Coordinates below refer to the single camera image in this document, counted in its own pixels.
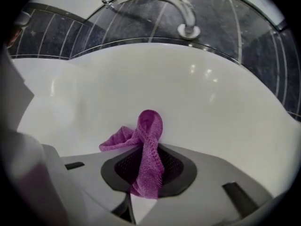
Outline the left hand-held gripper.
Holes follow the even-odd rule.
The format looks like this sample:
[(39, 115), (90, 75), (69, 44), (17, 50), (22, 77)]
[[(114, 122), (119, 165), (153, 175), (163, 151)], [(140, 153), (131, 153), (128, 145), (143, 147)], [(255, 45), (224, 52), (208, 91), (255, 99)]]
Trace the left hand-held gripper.
[(29, 25), (31, 21), (31, 15), (27, 12), (21, 11), (16, 20), (14, 21), (14, 25), (20, 28), (25, 28)]

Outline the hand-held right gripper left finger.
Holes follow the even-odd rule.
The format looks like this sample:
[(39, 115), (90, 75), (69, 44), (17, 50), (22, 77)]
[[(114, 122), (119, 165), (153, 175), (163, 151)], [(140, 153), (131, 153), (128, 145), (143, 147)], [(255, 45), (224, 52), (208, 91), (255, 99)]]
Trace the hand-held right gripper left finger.
[(111, 213), (132, 213), (130, 189), (138, 175), (142, 148), (138, 145), (101, 153), (63, 157), (63, 163), (84, 165), (68, 170), (94, 201)]

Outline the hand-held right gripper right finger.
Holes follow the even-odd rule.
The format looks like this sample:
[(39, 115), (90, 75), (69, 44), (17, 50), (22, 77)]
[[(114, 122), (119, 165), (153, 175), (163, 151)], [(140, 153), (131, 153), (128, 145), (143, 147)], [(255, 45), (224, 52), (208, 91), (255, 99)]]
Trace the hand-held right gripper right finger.
[(160, 149), (194, 163), (196, 177), (179, 195), (158, 199), (147, 226), (233, 226), (272, 200), (252, 177), (228, 161), (167, 144)]

